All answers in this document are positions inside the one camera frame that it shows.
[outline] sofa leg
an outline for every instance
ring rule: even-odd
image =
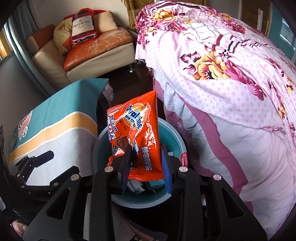
[[[135,68],[133,68],[131,64],[130,64],[129,66],[130,66],[130,68],[128,69],[128,71],[129,71],[130,73],[133,73],[133,72],[136,71]]]

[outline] floor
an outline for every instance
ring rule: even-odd
[[[135,68],[133,73],[129,73],[129,66],[124,66],[100,76],[109,79],[109,84],[113,88],[112,106],[123,104],[153,90],[153,79],[148,75],[145,64],[134,63],[132,67]],[[157,99],[157,112],[158,117],[165,120],[163,103],[159,99]]]

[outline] orange snack wrapper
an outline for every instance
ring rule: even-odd
[[[129,179],[153,181],[163,179],[158,136],[156,91],[150,91],[107,110],[109,141],[125,151],[130,144],[136,160]],[[116,156],[109,158],[111,165]]]

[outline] wall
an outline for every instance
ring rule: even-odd
[[[0,126],[3,125],[8,157],[13,131],[19,121],[45,100],[14,53],[0,62]]]
[[[111,10],[118,25],[128,26],[128,14],[121,0],[29,0],[38,27],[57,26],[64,17],[89,7],[93,10]]]
[[[207,6],[227,13],[234,18],[238,18],[240,9],[239,2],[239,0],[207,0]]]

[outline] metal screw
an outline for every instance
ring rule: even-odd
[[[187,172],[188,171],[188,168],[187,167],[179,167],[179,171],[180,172]]]
[[[112,166],[105,167],[105,172],[112,172],[112,171],[113,171],[113,167]]]
[[[72,176],[71,176],[71,180],[72,181],[76,181],[76,180],[78,180],[79,179],[79,175],[78,174],[73,174]]]
[[[213,179],[216,181],[220,181],[222,179],[222,177],[219,174],[214,174]]]

